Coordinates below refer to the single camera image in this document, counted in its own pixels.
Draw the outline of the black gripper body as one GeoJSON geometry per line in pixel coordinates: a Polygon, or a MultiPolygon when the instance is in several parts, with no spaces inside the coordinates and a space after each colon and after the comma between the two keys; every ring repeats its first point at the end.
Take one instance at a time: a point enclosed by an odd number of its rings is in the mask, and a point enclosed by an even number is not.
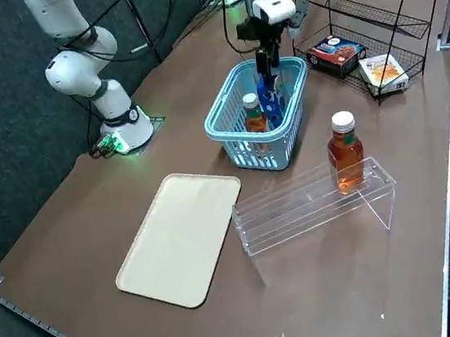
{"type": "Polygon", "coordinates": [[[289,20],[272,23],[257,17],[248,17],[236,26],[239,40],[258,41],[261,47],[268,48],[281,44],[281,34],[289,26],[289,20]]]}

